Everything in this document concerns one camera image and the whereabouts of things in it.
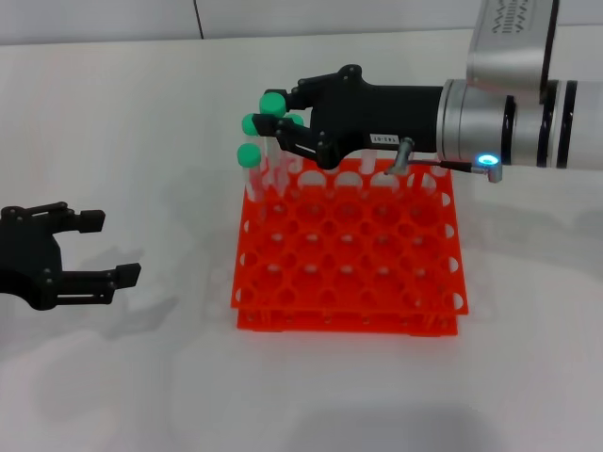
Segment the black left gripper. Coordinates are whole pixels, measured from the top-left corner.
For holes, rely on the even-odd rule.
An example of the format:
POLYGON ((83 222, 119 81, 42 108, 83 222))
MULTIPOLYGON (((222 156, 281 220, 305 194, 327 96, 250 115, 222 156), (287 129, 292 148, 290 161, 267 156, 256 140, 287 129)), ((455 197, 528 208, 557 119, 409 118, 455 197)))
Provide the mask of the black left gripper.
POLYGON ((108 305, 117 290, 135 287, 141 272, 138 263, 61 274, 54 235, 98 233, 105 219, 103 210, 77 213, 66 202, 2 208, 1 292, 23 299, 34 310, 48 311, 57 306, 108 305))

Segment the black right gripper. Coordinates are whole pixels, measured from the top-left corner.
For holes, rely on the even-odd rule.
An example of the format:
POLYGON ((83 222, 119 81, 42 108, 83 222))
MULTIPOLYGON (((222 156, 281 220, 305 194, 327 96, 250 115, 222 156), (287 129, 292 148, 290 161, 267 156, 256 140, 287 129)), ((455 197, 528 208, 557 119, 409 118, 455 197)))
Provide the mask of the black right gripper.
POLYGON ((253 114, 261 137, 275 138, 282 151, 317 159, 331 170, 363 149, 395 151, 409 138, 423 153, 436 152, 440 86, 381 86, 364 80, 362 68, 347 65, 298 81, 291 91, 267 89, 264 112, 312 108, 310 130, 291 118, 253 114))

